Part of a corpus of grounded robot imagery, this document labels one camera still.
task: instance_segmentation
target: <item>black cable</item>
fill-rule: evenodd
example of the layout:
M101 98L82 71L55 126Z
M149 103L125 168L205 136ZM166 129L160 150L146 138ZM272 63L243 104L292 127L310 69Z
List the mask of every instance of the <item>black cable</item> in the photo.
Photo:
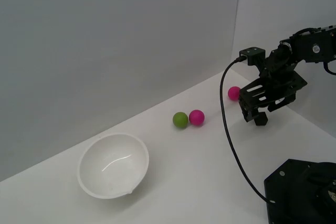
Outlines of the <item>black cable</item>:
M331 71L329 70L328 63L324 62L324 63L323 63L323 67L324 67L324 69L325 69L325 71L326 71L327 73L332 74L333 76L336 76L336 73L331 72Z
M225 110L224 110L224 102L223 102L223 83L224 83L224 78L226 76L226 73L228 72L228 70L237 62L240 62L240 61L243 61L246 59L245 58L241 58L241 57L245 57L245 56L240 56L239 58L237 58L235 61L231 62L229 64L229 66L227 66L227 68L225 69L224 73L223 73L223 76L222 76L222 79L221 79L221 85L220 85L220 88L219 88L219 99L220 99L220 107L222 108L222 117L223 117L223 123L224 123L224 129L225 129L225 133L226 133L226 136L227 136L227 139L229 141L229 144L230 144L230 147L231 147L231 150L233 152L233 155L235 156L235 159L236 159L236 162L239 166L239 169L240 171L242 172L243 176L245 177L246 181L249 183L249 185L252 187L253 191L264 201L266 202L267 204L270 204L270 205L273 205L274 203L271 202L270 200L268 200L264 195L262 195L258 189L252 184L251 180L248 178L248 176L246 175L246 172L244 171L243 167L242 167L242 164L240 163L240 160L238 158L238 155L236 153L236 150L233 146L233 143L232 143L232 140L231 140L231 137L230 137L230 133L229 133L229 130L228 130L228 127L227 127L227 123L226 123L226 117L225 117Z
M305 29L297 31L295 34L293 34L293 36L299 36L299 35L304 34L306 32L311 33L311 32L317 32L317 31L319 31L319 29L317 29L317 28L305 28Z
M227 140L229 141L229 145L231 147L231 150L233 152L233 155L235 156L235 160L239 166L239 169L240 171L242 172L244 178L246 179L246 181L249 183L250 187L253 189L253 191L264 201L266 202L270 207L272 207L273 209L281 212L284 217L286 217L288 220L290 220L290 222L294 223L294 224L297 224L297 222L295 220L293 220L293 218L291 216L289 216L288 214L286 214L283 210L281 210L280 208L278 208L275 204L274 201L270 201L269 199L267 199L264 195L262 195L258 189L253 185L253 183L251 182L251 180L248 178L246 172L244 171L244 168L238 158L238 155L236 153L236 150L233 146L233 143L232 143L232 140L231 140L231 137L230 137L230 133L229 133L229 130L228 130L228 127L227 127L227 122L226 122L226 116L225 116L225 109L224 109L224 102L223 102L223 83L224 83L224 78L228 72L228 70L236 63L238 62L242 62L244 60L246 60L247 57L246 56L240 56L238 57L237 59L235 59L233 62L231 62L227 68L225 69L223 75L222 75L222 79L221 79L221 85L219 87L219 99L220 99L220 107L221 107L221 110L222 110L222 117L223 117L223 123L224 123L224 129L225 129L225 133L226 133L226 136L227 136Z

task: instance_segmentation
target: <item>magenta ball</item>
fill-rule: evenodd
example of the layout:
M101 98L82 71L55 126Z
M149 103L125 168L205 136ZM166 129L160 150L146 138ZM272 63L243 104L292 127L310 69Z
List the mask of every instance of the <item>magenta ball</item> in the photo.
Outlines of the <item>magenta ball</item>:
M205 119L205 115L200 110L193 110L189 114L189 121L193 125L196 125L196 126L202 125L202 123L204 122L204 119Z
M237 101L239 98L239 91L240 91L240 87L234 86L229 89L229 91L227 92L227 95L232 101Z

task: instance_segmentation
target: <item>white wall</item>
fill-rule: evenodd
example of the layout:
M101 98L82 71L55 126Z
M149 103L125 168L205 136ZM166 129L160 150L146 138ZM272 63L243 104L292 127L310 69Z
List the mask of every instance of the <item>white wall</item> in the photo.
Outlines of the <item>white wall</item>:
M0 0L0 180L222 71L236 5Z
M279 41L307 27L336 24L334 0L239 0L232 58L242 49L257 46L269 55ZM336 71L336 63L329 64ZM238 64L235 70L249 80L258 77L255 67ZM297 92L292 109L318 127L336 136L336 77L327 74L323 65L300 63L296 71L308 82Z

